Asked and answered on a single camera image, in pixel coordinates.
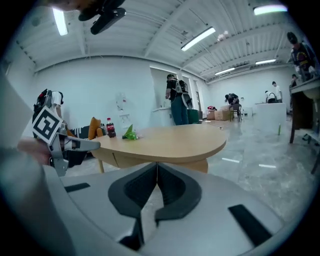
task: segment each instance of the white cabinet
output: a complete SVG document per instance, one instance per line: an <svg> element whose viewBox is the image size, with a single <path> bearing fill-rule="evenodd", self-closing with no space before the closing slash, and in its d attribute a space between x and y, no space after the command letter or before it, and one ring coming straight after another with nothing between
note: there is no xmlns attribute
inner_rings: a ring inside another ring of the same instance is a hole
<svg viewBox="0 0 320 256"><path fill-rule="evenodd" d="M169 127L174 125L175 122L170 107L160 107L152 111L153 127Z"/></svg>

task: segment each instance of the round table top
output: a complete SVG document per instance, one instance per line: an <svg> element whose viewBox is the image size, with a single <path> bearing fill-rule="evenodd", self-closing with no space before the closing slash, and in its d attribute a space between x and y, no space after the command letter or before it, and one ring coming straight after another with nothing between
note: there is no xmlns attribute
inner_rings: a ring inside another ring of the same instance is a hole
<svg viewBox="0 0 320 256"><path fill-rule="evenodd" d="M225 132L209 124L152 127L142 130L141 135L137 140L122 139L120 134L94 140L100 142L101 149L112 153L170 163L200 161L215 155L226 145Z"/></svg>

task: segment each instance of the white t-shirt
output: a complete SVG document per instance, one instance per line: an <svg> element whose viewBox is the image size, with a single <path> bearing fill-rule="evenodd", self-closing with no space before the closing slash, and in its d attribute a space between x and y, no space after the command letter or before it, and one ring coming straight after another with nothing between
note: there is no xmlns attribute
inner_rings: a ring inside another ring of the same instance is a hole
<svg viewBox="0 0 320 256"><path fill-rule="evenodd" d="M62 99L62 96L60 94L60 92L58 91L53 91L52 92L52 97L51 97L51 110L53 111L53 113L55 113L57 116L58 113L57 113L57 110L56 110L56 107L54 106L54 104L57 104L57 105L60 105L61 106L61 99Z"/></svg>
<svg viewBox="0 0 320 256"><path fill-rule="evenodd" d="M277 85L276 87L275 87L275 96L276 96L276 99L277 100L282 100L282 98L281 98L281 89L280 89L280 86L279 85Z"/></svg>
<svg viewBox="0 0 320 256"><path fill-rule="evenodd" d="M275 97L275 94L272 92L272 91L267 91L266 93L265 93L265 97L268 99L268 100L270 100L270 99L275 99L276 97Z"/></svg>

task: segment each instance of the dark green pants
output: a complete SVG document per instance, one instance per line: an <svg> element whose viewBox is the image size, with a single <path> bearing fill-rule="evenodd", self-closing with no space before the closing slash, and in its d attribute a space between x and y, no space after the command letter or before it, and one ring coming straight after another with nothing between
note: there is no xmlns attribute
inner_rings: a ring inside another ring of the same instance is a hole
<svg viewBox="0 0 320 256"><path fill-rule="evenodd" d="M177 96L171 102L171 112L176 126L187 125L189 123L187 108L182 100L182 96Z"/></svg>

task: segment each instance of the cardboard box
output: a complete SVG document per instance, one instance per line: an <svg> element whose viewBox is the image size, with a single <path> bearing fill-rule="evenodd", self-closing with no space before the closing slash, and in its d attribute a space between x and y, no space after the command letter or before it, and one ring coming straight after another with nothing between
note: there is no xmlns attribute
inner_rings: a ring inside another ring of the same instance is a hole
<svg viewBox="0 0 320 256"><path fill-rule="evenodd" d="M214 112L215 120L218 121L227 121L230 120L230 111L229 110L217 110Z"/></svg>
<svg viewBox="0 0 320 256"><path fill-rule="evenodd" d="M208 120L214 120L214 119L216 119L215 118L215 110L209 110L208 111L208 115L206 116L206 119L208 119Z"/></svg>

